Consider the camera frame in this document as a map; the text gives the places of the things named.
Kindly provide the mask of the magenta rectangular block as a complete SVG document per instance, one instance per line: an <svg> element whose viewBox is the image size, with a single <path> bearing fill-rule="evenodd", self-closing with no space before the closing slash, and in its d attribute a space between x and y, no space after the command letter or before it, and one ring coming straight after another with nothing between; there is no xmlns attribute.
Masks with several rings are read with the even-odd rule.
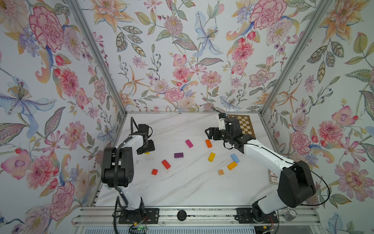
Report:
<svg viewBox="0 0 374 234"><path fill-rule="evenodd" d="M193 147L193 144L192 144L192 142L191 142L189 139L186 140L185 142L186 142L186 144L187 144L187 146L188 146L189 148L192 148L192 147Z"/></svg>

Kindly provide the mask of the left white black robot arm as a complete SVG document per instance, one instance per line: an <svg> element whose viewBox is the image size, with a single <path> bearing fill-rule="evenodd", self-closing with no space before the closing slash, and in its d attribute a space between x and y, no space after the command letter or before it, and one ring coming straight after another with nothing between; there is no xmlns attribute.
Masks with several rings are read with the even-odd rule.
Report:
<svg viewBox="0 0 374 234"><path fill-rule="evenodd" d="M134 156L155 150L152 128L130 118L130 135L118 146L107 147L102 160L101 182L116 192L114 226L157 224L158 208L146 208L140 195L130 188L135 175Z"/></svg>

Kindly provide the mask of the purple rectangular block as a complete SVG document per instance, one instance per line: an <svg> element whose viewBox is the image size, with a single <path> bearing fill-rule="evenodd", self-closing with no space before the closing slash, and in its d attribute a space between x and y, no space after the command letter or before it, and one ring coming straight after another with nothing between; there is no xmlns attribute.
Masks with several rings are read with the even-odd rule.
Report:
<svg viewBox="0 0 374 234"><path fill-rule="evenodd" d="M183 154L183 153L175 153L175 154L174 154L174 157L175 157L176 159L183 158L183 157L184 157L184 154Z"/></svg>

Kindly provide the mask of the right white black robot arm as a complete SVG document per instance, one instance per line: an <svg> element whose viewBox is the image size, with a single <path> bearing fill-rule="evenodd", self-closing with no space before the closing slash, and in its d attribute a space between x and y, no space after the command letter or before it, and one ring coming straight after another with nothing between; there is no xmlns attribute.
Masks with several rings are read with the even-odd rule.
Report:
<svg viewBox="0 0 374 234"><path fill-rule="evenodd" d="M238 213L237 218L247 217L251 222L263 223L267 217L277 215L279 210L308 206L307 200L317 195L314 178L324 179L304 161L294 161L271 150L253 135L243 133L239 120L220 113L217 126L204 129L206 138L220 141L227 150L235 150L249 156L273 172L278 186L268 195L256 200L250 210Z"/></svg>

